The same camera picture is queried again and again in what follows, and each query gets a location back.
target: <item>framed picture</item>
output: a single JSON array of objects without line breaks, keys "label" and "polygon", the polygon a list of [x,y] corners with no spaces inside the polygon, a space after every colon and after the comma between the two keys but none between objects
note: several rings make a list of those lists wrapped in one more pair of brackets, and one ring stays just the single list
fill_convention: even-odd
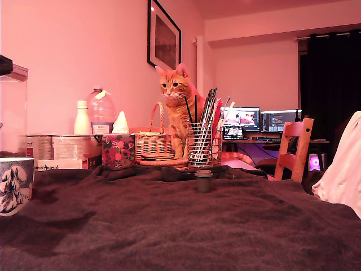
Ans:
[{"label": "framed picture", "polygon": [[176,69],[181,62],[181,30],[157,0],[148,0],[148,63]]}]

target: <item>monitor screen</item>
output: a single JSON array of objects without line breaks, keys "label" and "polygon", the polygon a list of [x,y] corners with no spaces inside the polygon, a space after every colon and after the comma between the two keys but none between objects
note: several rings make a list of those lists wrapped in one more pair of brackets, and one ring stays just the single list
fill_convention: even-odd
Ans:
[{"label": "monitor screen", "polygon": [[283,132],[284,123],[295,122],[297,117],[301,118],[301,109],[262,111],[262,132]]},{"label": "monitor screen", "polygon": [[241,126],[223,126],[223,139],[244,139]]},{"label": "monitor screen", "polygon": [[[229,107],[221,107],[226,117]],[[259,131],[259,107],[233,107],[228,113],[224,126],[243,127],[243,131]]]}]

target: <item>cat ear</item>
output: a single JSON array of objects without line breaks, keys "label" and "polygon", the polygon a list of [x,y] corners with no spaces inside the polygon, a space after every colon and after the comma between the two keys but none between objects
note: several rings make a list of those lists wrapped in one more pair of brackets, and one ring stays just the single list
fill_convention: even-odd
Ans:
[{"label": "cat ear", "polygon": [[179,75],[182,75],[183,77],[187,78],[190,76],[190,74],[188,73],[187,71],[187,68],[186,68],[186,65],[184,65],[184,63],[180,63],[178,66],[177,66],[177,69],[176,69],[177,73]]},{"label": "cat ear", "polygon": [[160,76],[163,76],[165,74],[165,70],[163,70],[161,67],[156,66],[156,70],[159,73]]}]

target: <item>wicker basket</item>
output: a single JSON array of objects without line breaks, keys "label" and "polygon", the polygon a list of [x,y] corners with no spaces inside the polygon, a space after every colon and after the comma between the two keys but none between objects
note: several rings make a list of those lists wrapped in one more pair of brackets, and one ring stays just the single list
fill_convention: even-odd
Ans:
[{"label": "wicker basket", "polygon": [[[152,132],[152,122],[155,110],[159,107],[160,111],[160,133]],[[135,159],[144,160],[142,154],[171,154],[172,134],[164,133],[164,110],[161,102],[157,102],[154,106],[151,117],[149,119],[149,127],[147,132],[135,133]]]}]

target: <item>tissue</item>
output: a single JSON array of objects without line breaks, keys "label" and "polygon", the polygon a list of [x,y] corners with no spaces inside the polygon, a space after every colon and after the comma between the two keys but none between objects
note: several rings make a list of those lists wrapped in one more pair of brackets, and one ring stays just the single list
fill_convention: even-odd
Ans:
[{"label": "tissue", "polygon": [[128,123],[124,111],[119,113],[118,119],[113,124],[112,134],[129,134]]}]

